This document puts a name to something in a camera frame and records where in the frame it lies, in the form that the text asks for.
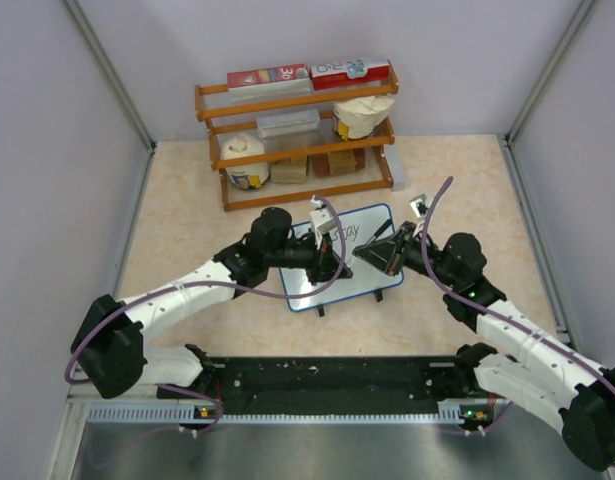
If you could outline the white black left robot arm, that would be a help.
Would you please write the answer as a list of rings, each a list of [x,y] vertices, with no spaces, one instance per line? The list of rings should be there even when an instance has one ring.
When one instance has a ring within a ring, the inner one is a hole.
[[[340,218],[324,198],[312,202],[310,228],[302,235],[296,234],[288,211],[268,207],[240,240],[189,274],[142,295],[95,299],[70,347],[66,380],[77,384],[73,369],[80,367],[85,382],[104,399],[136,385],[169,384],[192,396],[207,394],[214,374],[205,354],[194,345],[153,347],[152,337],[244,293],[262,295],[260,286],[272,268],[303,271],[318,293],[352,277],[345,251],[336,251],[331,238]]]

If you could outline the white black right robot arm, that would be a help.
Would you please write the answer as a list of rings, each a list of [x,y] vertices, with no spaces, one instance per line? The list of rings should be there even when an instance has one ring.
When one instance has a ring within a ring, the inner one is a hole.
[[[615,367],[584,357],[525,316],[484,276],[474,235],[455,233],[438,247],[405,222],[353,254],[390,276],[408,268],[430,278],[450,315],[483,337],[454,358],[461,393],[502,396],[553,428],[590,469],[615,468]]]

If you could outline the grey block beside rack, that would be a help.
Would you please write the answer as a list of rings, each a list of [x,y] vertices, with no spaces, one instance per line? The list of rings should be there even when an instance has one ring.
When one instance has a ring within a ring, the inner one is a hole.
[[[396,145],[385,145],[384,156],[392,178],[391,191],[399,192],[405,190],[408,186],[408,176]]]

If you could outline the brown sponge stack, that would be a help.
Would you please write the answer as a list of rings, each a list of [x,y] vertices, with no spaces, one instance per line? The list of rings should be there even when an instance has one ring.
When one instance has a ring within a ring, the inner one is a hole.
[[[311,156],[314,174],[319,178],[362,170],[366,164],[364,149],[341,150]]]

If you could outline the beige sponge stack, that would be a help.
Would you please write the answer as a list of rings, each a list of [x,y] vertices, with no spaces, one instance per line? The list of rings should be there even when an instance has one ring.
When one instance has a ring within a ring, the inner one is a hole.
[[[308,177],[309,160],[307,156],[288,157],[274,161],[270,174],[274,183],[297,184],[304,183]]]

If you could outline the cream bag upper shelf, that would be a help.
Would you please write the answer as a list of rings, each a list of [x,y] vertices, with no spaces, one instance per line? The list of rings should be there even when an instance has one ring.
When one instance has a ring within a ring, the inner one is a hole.
[[[342,140],[368,137],[387,118],[395,104],[392,95],[359,97],[333,103],[332,130]]]

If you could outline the orange wooden shelf rack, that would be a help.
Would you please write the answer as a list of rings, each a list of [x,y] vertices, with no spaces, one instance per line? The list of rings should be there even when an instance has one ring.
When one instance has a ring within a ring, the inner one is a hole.
[[[362,84],[341,89],[316,91],[297,97],[209,108],[206,106],[206,98],[210,95],[225,94],[227,86],[225,84],[197,85],[194,91],[196,117],[199,122],[205,125],[207,130],[210,166],[220,178],[223,210],[230,212],[281,205],[307,200],[316,194],[329,197],[381,188],[390,189],[392,178],[385,160],[384,146],[395,143],[395,133],[391,121],[388,118],[383,120],[367,138],[345,141],[334,134],[332,130],[331,104],[338,100],[350,100],[374,94],[395,95],[398,90],[398,77],[395,70],[390,69],[387,80],[375,86]],[[214,123],[216,119],[253,116],[258,113],[275,113],[302,107],[317,107],[319,109],[321,119],[315,131],[290,134],[286,139],[278,137],[271,141],[269,146],[266,147],[266,151],[261,155],[234,160],[221,158],[221,147],[228,138],[240,133],[254,134],[256,122],[250,120],[216,125]],[[269,181],[265,186],[255,190],[239,189],[228,179],[227,170],[231,167],[250,166],[265,162],[272,164],[274,161],[288,157],[307,156],[311,158],[312,155],[316,154],[351,149],[364,149],[366,156],[365,167],[353,173],[319,178],[314,174],[313,169],[309,169],[307,181],[304,183],[274,185]]]

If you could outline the silver metal box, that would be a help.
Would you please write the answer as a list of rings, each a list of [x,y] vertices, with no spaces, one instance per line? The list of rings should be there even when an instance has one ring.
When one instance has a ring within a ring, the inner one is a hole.
[[[318,128],[320,119],[317,109],[274,114],[258,117],[256,129],[260,139],[267,139],[315,130]]]

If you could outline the red white wrap box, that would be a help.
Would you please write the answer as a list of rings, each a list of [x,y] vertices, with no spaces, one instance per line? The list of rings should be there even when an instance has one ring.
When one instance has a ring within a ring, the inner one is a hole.
[[[316,91],[382,82],[389,77],[390,62],[386,58],[356,58],[322,63],[311,67],[311,80]]]

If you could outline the red foil wrap box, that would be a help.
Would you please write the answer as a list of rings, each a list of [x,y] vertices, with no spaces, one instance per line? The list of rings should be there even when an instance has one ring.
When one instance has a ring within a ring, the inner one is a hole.
[[[310,72],[305,63],[229,72],[227,86],[233,102],[312,91]]]

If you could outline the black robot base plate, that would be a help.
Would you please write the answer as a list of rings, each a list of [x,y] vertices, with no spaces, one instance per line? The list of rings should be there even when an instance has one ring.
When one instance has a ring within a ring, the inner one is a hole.
[[[450,356],[216,357],[189,389],[230,415],[436,413],[447,399],[482,399]]]

